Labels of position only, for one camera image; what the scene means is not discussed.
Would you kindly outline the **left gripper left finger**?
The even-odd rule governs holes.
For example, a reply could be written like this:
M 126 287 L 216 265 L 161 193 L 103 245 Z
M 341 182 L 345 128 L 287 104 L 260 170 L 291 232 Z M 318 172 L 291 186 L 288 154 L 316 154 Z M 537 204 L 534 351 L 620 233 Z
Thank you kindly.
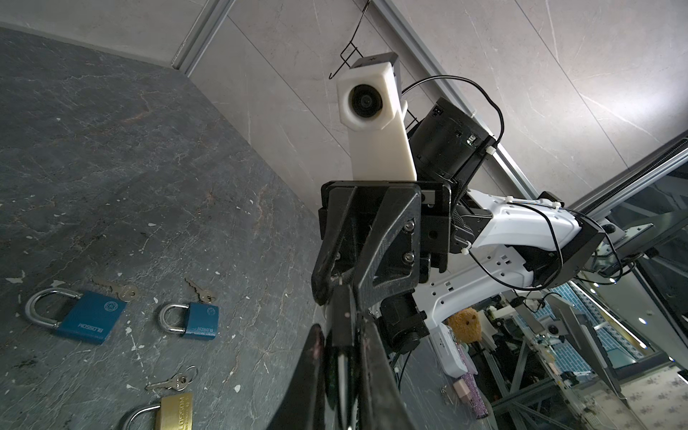
M 325 340 L 314 324 L 306 338 L 284 398 L 267 428 L 316 430 L 325 428 Z

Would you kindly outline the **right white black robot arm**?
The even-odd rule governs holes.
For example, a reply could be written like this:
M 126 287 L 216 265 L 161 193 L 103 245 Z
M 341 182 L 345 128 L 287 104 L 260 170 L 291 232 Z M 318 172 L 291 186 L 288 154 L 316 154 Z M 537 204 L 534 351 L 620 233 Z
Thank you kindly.
M 330 309 L 324 347 L 333 356 L 352 355 L 372 306 L 401 307 L 383 328 L 396 351 L 492 296 L 494 286 L 530 292 L 569 281 L 605 237 L 549 195 L 511 200 L 469 190 L 496 139 L 449 100 L 406 131 L 400 99 L 365 87 L 343 95 L 340 118 L 375 174 L 403 169 L 390 181 L 359 175 L 322 187 L 312 290 Z

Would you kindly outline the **light blue padlock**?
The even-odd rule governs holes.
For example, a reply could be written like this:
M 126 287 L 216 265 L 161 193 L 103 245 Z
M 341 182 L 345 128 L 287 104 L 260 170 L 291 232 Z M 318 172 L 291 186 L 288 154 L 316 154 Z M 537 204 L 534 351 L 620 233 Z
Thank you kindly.
M 75 301 L 62 321 L 44 317 L 36 309 L 41 299 L 53 295 Z M 125 301 L 93 291 L 46 288 L 29 298 L 24 313 L 32 324 L 50 329 L 57 336 L 102 345 L 109 338 L 126 306 Z

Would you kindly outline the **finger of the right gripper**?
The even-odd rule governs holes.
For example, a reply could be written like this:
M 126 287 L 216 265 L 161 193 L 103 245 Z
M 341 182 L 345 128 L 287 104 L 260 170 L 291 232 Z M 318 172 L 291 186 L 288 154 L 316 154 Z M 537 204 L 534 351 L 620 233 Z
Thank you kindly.
M 359 308 L 410 292 L 419 283 L 420 215 L 417 185 L 386 189 L 353 272 Z
M 324 306 L 338 285 L 350 285 L 353 281 L 355 261 L 336 272 L 337 259 L 342 245 L 349 245 L 351 233 L 351 208 L 357 189 L 355 186 L 332 185 L 327 189 L 326 202 L 320 209 L 322 245 L 313 269 L 311 286 L 315 303 Z

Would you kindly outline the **teal blue padlock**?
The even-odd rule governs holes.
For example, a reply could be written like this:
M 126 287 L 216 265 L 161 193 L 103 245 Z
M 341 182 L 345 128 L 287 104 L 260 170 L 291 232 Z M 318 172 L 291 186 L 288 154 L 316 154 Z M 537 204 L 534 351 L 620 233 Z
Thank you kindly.
M 186 311 L 183 327 L 170 324 L 168 313 L 175 309 Z M 181 335 L 195 340 L 214 340 L 220 326 L 220 308 L 204 303 L 167 304 L 161 308 L 158 316 L 159 325 L 166 333 Z

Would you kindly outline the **brass padlock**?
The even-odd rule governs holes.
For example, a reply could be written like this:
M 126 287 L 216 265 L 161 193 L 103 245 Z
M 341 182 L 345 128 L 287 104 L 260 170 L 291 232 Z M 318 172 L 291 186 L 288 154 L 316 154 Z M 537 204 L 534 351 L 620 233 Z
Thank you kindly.
M 194 399 L 191 392 L 162 398 L 159 403 L 144 406 L 131 412 L 120 426 L 129 429 L 141 415 L 156 412 L 156 429 L 191 430 L 193 428 Z

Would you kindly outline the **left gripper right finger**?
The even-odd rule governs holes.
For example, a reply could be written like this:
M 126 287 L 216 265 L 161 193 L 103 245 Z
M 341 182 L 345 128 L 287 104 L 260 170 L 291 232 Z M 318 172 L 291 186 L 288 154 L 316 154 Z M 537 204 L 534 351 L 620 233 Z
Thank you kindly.
M 373 318 L 364 316 L 360 322 L 360 428 L 414 429 Z

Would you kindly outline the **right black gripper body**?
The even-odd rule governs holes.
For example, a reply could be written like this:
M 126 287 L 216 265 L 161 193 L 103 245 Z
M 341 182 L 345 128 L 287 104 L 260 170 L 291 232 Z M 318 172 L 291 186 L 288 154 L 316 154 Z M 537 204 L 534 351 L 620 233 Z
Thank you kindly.
M 349 236 L 352 241 L 349 245 L 341 246 L 340 253 L 336 256 L 336 272 L 347 265 L 346 261 L 354 260 L 356 265 L 383 195 L 389 186 L 395 184 L 415 184 L 421 191 L 419 283 L 417 285 L 428 280 L 431 268 L 446 270 L 452 223 L 452 196 L 448 186 L 430 181 L 331 181 L 321 188 L 322 206 L 320 209 L 324 207 L 327 189 L 332 185 L 354 186 L 357 189 L 351 208 Z M 410 292 L 388 297 L 371 308 L 359 308 L 367 311 L 379 307 L 380 314 L 374 321 L 380 331 L 383 345 L 389 352 L 411 351 L 419 345 L 421 339 L 429 334 L 425 323 L 427 313 L 421 310 L 412 297 L 415 288 Z

